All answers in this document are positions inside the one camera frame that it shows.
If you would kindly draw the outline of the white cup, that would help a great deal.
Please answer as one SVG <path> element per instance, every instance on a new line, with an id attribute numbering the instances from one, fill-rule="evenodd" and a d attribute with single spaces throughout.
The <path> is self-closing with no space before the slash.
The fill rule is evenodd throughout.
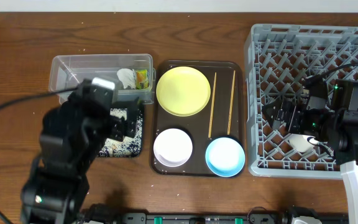
<path id="1" fill-rule="evenodd" d="M 307 141 L 309 136 L 301 134 L 291 134 L 288 138 L 288 143 L 291 147 L 301 153 L 312 150 L 314 147 L 311 143 Z"/>

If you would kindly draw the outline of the green snack wrapper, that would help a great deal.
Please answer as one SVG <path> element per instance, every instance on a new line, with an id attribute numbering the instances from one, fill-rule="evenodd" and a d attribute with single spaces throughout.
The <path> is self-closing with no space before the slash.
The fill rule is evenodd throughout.
<path id="1" fill-rule="evenodd" d="M 138 90 L 143 90 L 149 87 L 149 77 L 147 70 L 135 70 L 135 87 Z"/>

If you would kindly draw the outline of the white napkin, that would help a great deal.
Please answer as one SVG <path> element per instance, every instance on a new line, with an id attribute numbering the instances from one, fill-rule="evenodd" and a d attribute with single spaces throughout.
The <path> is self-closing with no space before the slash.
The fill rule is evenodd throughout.
<path id="1" fill-rule="evenodd" d="M 122 83 L 124 89 L 135 89 L 135 71 L 129 68 L 122 68 L 117 71 L 117 77 L 119 81 Z"/>

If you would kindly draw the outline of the wooden chopstick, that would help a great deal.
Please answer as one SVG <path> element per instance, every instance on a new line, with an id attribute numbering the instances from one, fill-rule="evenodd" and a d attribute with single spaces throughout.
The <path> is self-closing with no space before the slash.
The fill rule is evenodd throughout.
<path id="1" fill-rule="evenodd" d="M 230 133 L 231 133 L 232 107 L 233 107 L 233 101 L 234 101 L 235 80 L 236 80 L 236 71 L 234 70 L 233 75 L 232 75 L 229 115 L 228 115 L 228 123 L 227 123 L 227 135 L 230 135 Z"/>
<path id="2" fill-rule="evenodd" d="M 215 92 L 216 92 L 216 78 L 217 73 L 214 73 L 214 82 L 213 82 L 213 90 L 212 90 L 212 99 L 211 99 L 211 111 L 209 118 L 209 129 L 208 129 L 208 138 L 211 139 L 212 127 L 213 127 L 213 114 L 214 114 L 214 101 L 215 101 Z"/>

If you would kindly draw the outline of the yellow plate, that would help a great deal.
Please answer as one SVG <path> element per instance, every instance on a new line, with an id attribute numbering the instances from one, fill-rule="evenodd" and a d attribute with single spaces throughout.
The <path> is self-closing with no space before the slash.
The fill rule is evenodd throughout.
<path id="1" fill-rule="evenodd" d="M 175 116 L 192 116 L 208 104 L 211 85 L 201 71 L 192 67 L 175 67 L 160 77 L 156 95 L 166 112 Z"/>

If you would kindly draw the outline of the pink bowl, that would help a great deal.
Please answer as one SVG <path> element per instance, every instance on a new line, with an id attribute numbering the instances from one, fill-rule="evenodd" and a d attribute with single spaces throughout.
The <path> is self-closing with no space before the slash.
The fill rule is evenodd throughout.
<path id="1" fill-rule="evenodd" d="M 193 143 L 183 130 L 170 128 L 162 131 L 155 138 L 153 150 L 159 163 L 167 167 L 179 167 L 191 157 Z"/>

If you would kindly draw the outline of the light blue bowl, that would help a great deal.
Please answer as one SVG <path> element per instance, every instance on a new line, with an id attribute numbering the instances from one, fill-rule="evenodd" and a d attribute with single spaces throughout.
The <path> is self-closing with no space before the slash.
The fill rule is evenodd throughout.
<path id="1" fill-rule="evenodd" d="M 209 170 L 217 176 L 234 177 L 244 168 L 246 156 L 238 141 L 221 137 L 207 146 L 205 161 Z"/>

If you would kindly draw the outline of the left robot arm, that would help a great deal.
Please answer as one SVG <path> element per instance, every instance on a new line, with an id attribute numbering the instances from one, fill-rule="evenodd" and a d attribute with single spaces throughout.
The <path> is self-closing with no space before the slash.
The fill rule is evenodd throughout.
<path id="1" fill-rule="evenodd" d="M 21 191 L 22 223 L 73 223 L 90 189 L 86 173 L 106 140 L 135 136 L 140 100 L 118 101 L 116 85 L 84 80 L 44 116 L 41 152 Z"/>

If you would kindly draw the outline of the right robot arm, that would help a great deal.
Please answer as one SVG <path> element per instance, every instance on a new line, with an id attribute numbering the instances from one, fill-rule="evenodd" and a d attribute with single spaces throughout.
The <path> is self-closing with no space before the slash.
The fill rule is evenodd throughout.
<path id="1" fill-rule="evenodd" d="M 333 150 L 340 168 L 350 223 L 358 223 L 358 82 L 337 80 L 333 93 L 323 80 L 307 81 L 305 104 L 278 98 L 262 107 L 272 129 L 281 124 L 291 134 L 312 136 Z"/>

